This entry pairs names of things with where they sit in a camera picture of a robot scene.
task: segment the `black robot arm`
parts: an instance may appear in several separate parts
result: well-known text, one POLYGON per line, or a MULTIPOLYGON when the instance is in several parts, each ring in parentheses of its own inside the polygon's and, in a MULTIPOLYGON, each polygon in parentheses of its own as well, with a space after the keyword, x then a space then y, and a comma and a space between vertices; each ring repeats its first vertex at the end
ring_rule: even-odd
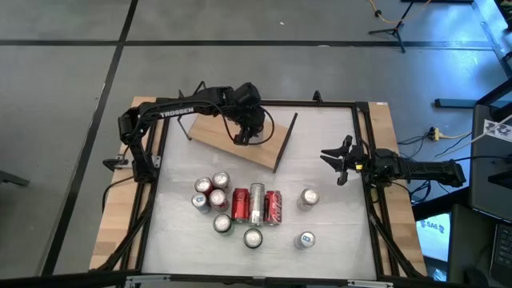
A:
POLYGON ((453 160, 416 162, 388 149, 375 149, 368 155, 362 146, 352 146, 351 136, 346 136, 340 148, 322 150, 322 153, 328 156, 320 155, 320 158, 340 172, 340 186, 346 183, 348 169, 361 172, 372 184, 382 186, 389 186, 397 179, 434 180, 452 187, 460 187, 466 181, 461 166, 453 160))
POLYGON ((121 141, 134 157, 134 180, 150 183, 156 178, 151 155, 142 146, 142 138, 154 121, 193 113, 221 114, 240 126, 240 132, 234 137, 228 133, 234 144, 249 145, 249 140, 263 130, 266 111, 260 102, 258 89, 245 83, 236 90, 230 86, 205 88, 189 97, 159 99, 157 103, 144 102, 128 109, 118 118, 118 127, 121 141))

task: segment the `gray floor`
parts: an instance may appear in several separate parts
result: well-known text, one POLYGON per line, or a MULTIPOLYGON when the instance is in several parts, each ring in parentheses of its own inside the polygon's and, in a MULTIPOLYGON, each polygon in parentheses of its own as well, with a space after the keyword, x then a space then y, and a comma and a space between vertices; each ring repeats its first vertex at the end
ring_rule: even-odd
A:
MULTIPOLYGON (((489 1, 478 0, 484 18, 492 12, 489 1)), ((115 40, 129 4, 5 0, 0 2, 0 40, 115 40)), ((377 4, 388 19, 406 8, 398 0, 377 4)), ((402 36, 407 41, 484 43, 481 19, 468 5, 432 4, 406 23, 402 36)), ((129 39, 381 41, 392 38, 366 32, 390 26, 374 18, 370 4, 361 0, 152 0, 139 2, 129 39)), ((113 52, 113 47, 0 46, 0 169, 31 179, 27 188, 0 185, 0 255, 7 260, 0 264, 0 278, 38 272, 113 52)), ((116 118, 133 96, 175 97, 178 89, 189 94, 201 80, 210 86, 251 81, 268 99, 310 99, 320 90, 328 100, 388 102, 397 138, 404 139, 431 126, 448 135, 469 131, 470 111, 438 110, 432 101, 477 99, 505 79, 488 49, 409 48, 401 54, 398 48, 383 47, 127 47, 56 273, 88 268, 102 192, 111 178, 102 160, 118 151, 116 118)), ((431 160, 452 143, 425 142, 415 159, 431 160)), ((412 154, 417 148, 401 151, 412 154)), ((454 157, 468 154, 461 150, 454 157)), ((444 193, 434 185, 430 197, 444 193)))

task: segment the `can lid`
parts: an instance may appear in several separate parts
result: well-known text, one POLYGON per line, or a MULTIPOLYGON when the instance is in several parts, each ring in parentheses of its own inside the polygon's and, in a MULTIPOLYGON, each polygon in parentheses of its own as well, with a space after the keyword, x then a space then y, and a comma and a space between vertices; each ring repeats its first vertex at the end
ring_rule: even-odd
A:
POLYGON ((211 188, 211 181, 208 177, 199 178, 194 187, 197 192, 207 192, 211 188))
POLYGON ((250 192, 253 193, 255 191, 261 191, 261 192, 265 193, 265 184, 261 184, 261 183, 250 184, 250 192))
POLYGON ((231 228, 231 218, 226 214, 219 214, 214 218, 214 229, 217 232, 227 232, 231 228))
POLYGON ((304 191, 301 194, 301 198, 305 204, 309 205, 314 205, 318 203, 318 200, 320 200, 318 192, 310 188, 304 189, 304 191))
POLYGON ((197 193, 192 196, 192 205, 202 207, 207 204, 206 196, 203 193, 197 193))
POLYGON ((301 237, 300 242, 305 248, 312 247, 316 240, 316 237, 314 236, 314 234, 309 231, 302 232, 300 237, 301 237))
POLYGON ((213 180, 217 185, 225 185, 230 181, 230 176, 227 172, 217 172, 214 174, 213 180))
POLYGON ((226 195, 222 190, 214 190, 210 194, 210 202, 213 205, 221 205, 226 201, 226 195))
POLYGON ((243 241, 249 248, 258 248, 263 242, 263 235, 258 229, 249 229, 243 235, 243 241))

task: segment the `tripod leg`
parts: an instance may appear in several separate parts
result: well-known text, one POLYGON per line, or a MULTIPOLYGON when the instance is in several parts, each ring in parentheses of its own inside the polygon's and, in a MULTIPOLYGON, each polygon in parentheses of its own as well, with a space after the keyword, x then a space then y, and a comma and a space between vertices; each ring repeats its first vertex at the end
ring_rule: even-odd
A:
POLYGON ((406 48, 403 46, 402 38, 400 38, 400 32, 398 32, 398 30, 396 30, 396 33, 394 34, 394 36, 398 39, 398 43, 400 43, 400 48, 402 49, 402 53, 405 53, 406 48))
POLYGON ((394 29, 391 28, 391 29, 382 29, 382 30, 373 30, 373 31, 368 31, 368 34, 376 34, 376 33, 385 33, 385 32, 393 32, 394 29))

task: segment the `coca-cola can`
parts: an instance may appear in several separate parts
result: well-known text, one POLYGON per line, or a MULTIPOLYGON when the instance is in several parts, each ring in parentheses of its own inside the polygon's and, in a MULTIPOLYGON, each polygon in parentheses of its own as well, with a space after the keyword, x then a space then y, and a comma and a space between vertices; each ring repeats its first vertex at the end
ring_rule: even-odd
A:
POLYGON ((194 188, 197 192, 203 193, 207 197, 210 196, 210 193, 214 190, 214 184, 208 177, 199 178, 195 184, 194 188))
POLYGON ((231 218, 235 222, 244 223, 249 220, 249 190, 235 188, 231 204, 231 218))
POLYGON ((231 192, 232 187, 230 175, 225 171, 215 173, 212 177, 212 183, 214 184, 215 189, 220 189, 226 194, 231 192))
POLYGON ((217 212, 226 211, 230 203, 227 201, 226 194, 222 190, 213 190, 210 194, 211 207, 217 212))
POLYGON ((280 191, 267 191, 265 194, 265 217, 267 225, 277 225, 282 220, 282 196, 280 191))

